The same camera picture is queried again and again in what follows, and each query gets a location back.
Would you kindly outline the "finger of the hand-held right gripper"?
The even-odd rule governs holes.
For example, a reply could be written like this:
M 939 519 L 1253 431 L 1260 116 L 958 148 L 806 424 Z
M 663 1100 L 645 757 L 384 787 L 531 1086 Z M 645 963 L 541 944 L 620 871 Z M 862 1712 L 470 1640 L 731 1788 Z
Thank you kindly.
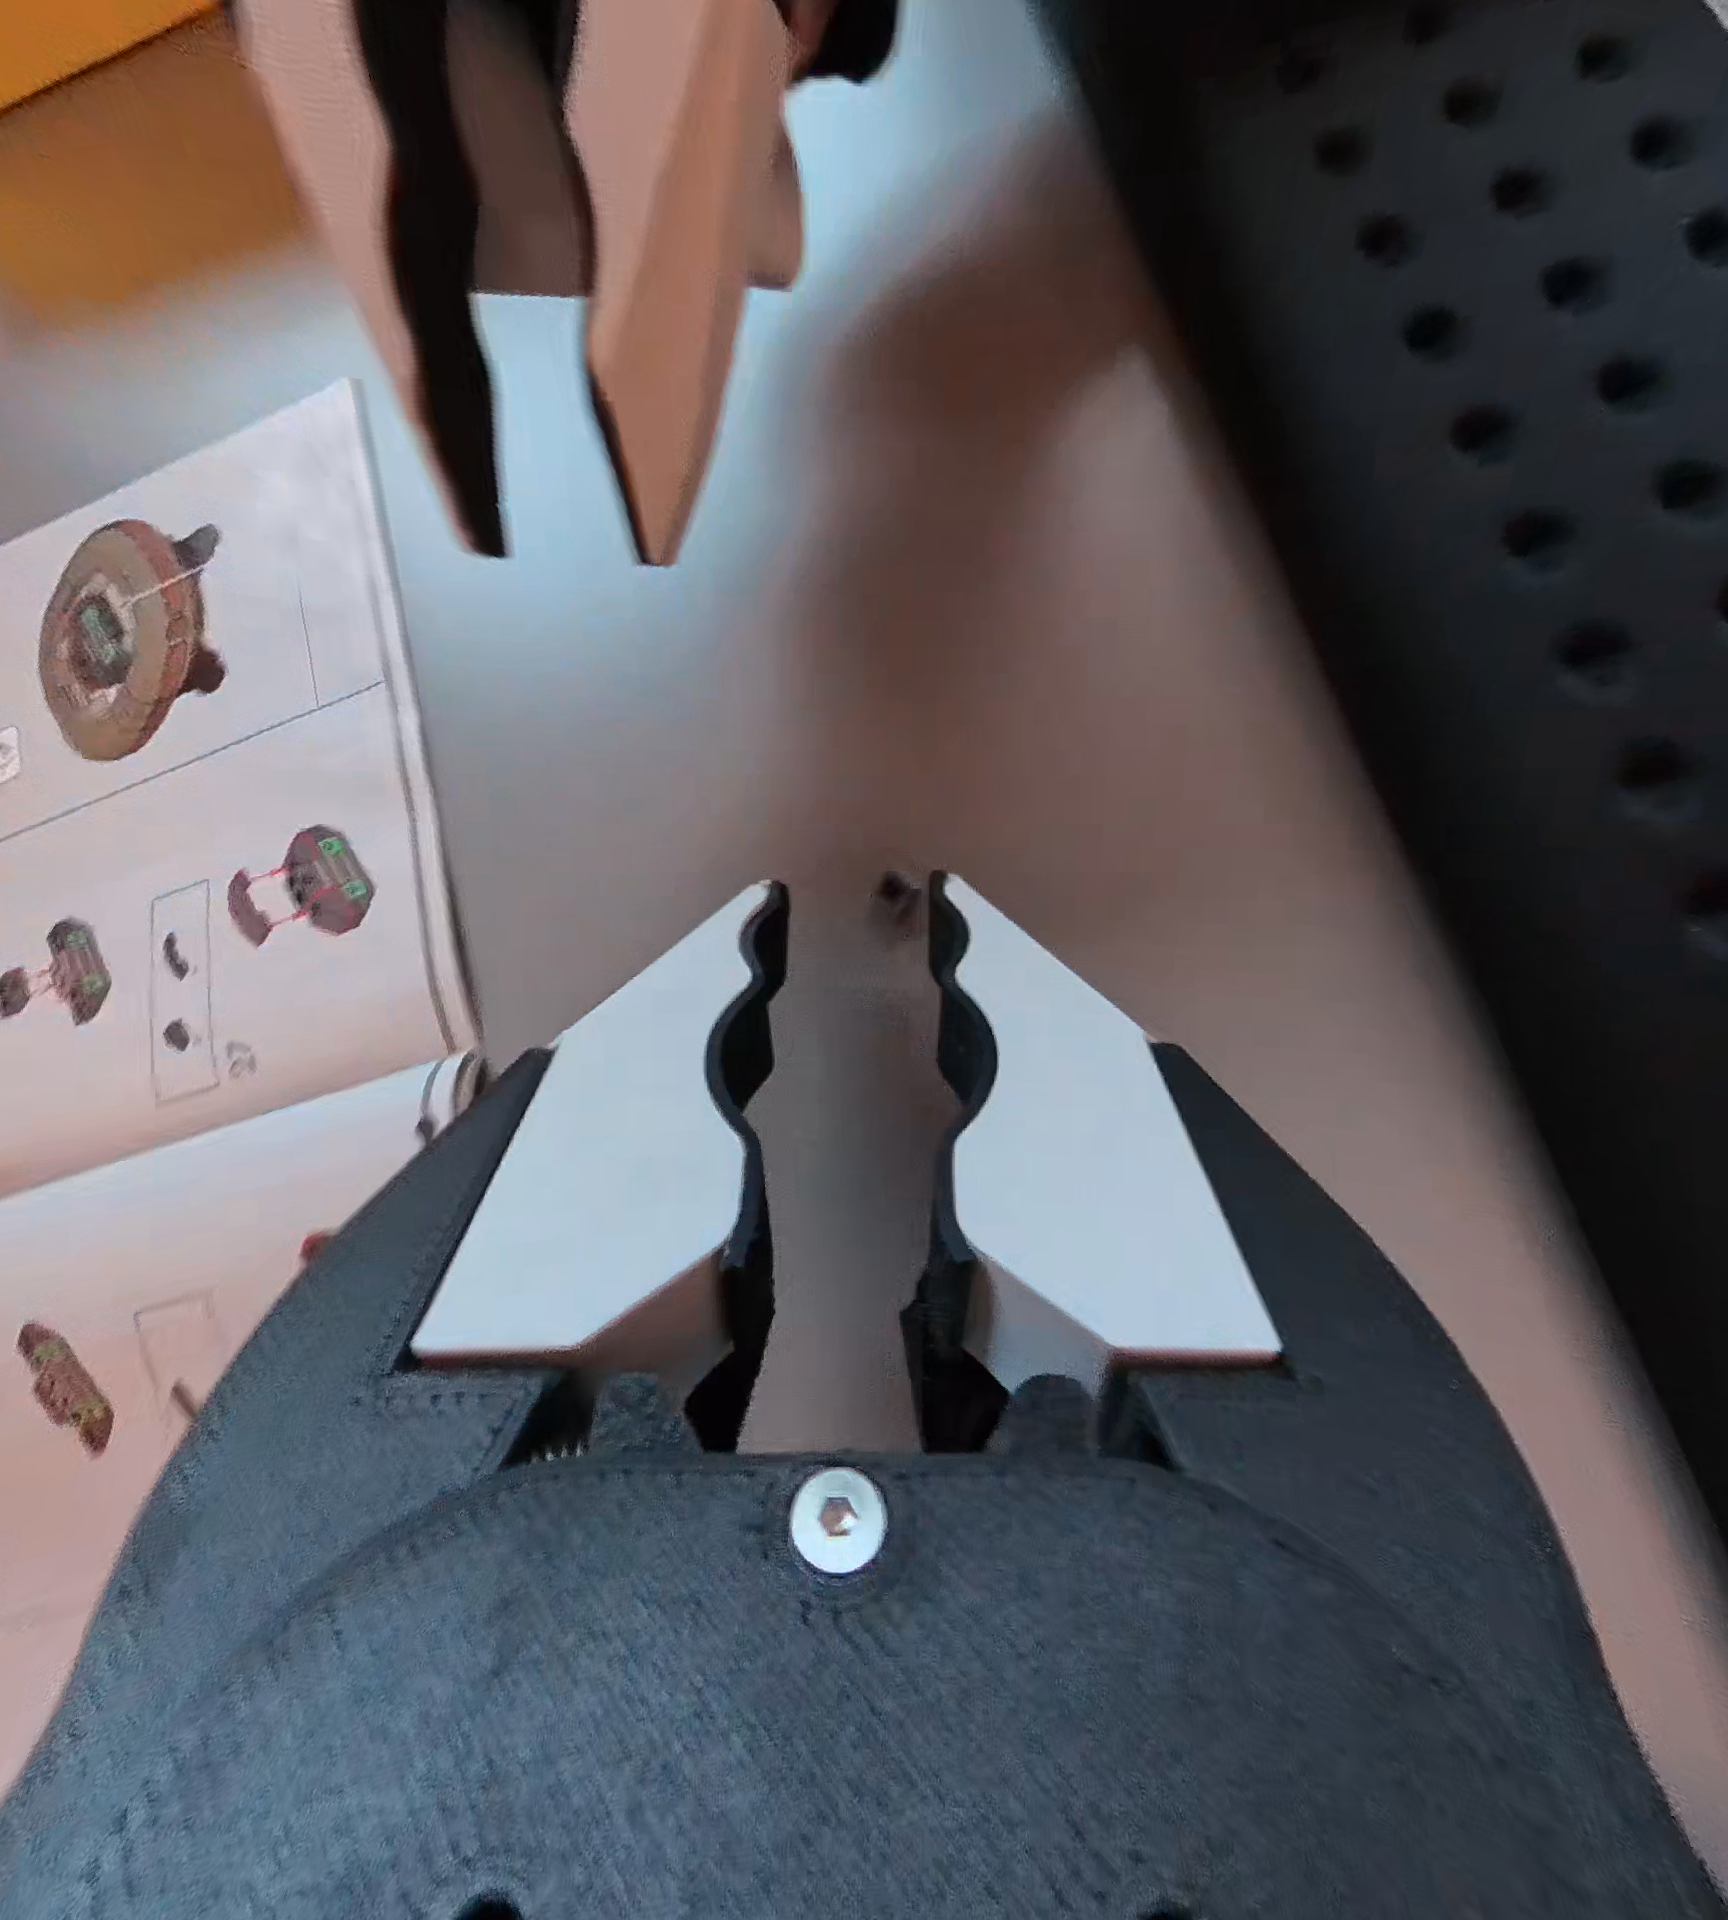
M 417 431 L 452 536 L 507 555 L 477 297 L 587 297 L 564 124 L 573 0 L 245 0 L 238 40 L 282 170 Z
M 654 567 L 709 483 L 749 288 L 806 271 L 793 55 L 770 0 L 587 6 L 587 394 Z

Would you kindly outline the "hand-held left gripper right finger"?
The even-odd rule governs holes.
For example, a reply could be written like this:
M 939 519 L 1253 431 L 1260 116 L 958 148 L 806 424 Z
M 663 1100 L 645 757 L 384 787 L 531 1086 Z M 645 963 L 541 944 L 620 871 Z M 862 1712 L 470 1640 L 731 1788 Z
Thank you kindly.
M 1034 1378 L 1107 1413 L 1134 1370 L 1273 1370 L 1159 1040 L 955 871 L 926 880 L 926 963 L 955 1114 L 897 1309 L 918 1445 L 982 1446 Z

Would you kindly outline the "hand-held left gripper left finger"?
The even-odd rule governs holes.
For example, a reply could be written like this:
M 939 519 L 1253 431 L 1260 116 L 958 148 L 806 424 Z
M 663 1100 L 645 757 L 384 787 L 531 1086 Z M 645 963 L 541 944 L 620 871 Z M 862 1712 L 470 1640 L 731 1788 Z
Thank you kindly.
M 423 1370 L 661 1378 L 700 1446 L 737 1446 L 776 1336 L 749 1100 L 786 944 L 793 896 L 757 880 L 553 1032 L 403 1348 Z

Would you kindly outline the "grey desk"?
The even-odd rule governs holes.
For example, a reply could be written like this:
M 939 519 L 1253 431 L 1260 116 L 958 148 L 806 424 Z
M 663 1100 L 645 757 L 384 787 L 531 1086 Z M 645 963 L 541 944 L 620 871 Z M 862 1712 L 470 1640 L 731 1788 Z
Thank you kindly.
M 1403 1267 L 1566 1535 L 1728 1894 L 1728 1560 L 1238 500 L 1026 6 L 903 6 L 793 97 L 809 252 L 757 297 L 676 567 L 641 567 L 582 315 L 484 303 L 477 564 L 228 22 L 0 116 L 0 544 L 370 386 L 492 1057 L 743 880 L 793 885 L 757 1136 L 779 1319 L 743 1446 L 918 1445 L 897 1302 L 948 1122 L 890 871 L 958 871 L 1182 1043 Z

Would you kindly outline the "yellow plastic bin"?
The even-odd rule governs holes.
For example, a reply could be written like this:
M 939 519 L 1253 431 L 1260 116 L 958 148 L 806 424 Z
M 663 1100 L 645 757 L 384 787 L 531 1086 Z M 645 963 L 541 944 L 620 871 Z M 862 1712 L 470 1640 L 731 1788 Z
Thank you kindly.
M 0 109 L 121 63 L 197 15 L 217 15 L 217 0 L 0 0 Z

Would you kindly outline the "building instruction booklet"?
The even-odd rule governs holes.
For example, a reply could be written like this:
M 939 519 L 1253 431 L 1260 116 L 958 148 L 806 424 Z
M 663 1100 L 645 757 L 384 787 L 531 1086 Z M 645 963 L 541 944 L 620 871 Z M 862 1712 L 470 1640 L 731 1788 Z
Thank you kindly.
M 0 544 L 0 1632 L 467 1070 L 365 386 Z

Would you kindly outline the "black perforated mat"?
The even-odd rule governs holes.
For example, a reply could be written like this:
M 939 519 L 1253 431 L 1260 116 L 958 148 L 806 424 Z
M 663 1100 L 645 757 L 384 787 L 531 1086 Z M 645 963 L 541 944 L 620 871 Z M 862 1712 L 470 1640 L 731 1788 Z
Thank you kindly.
M 1728 1552 L 1728 22 L 1043 33 Z

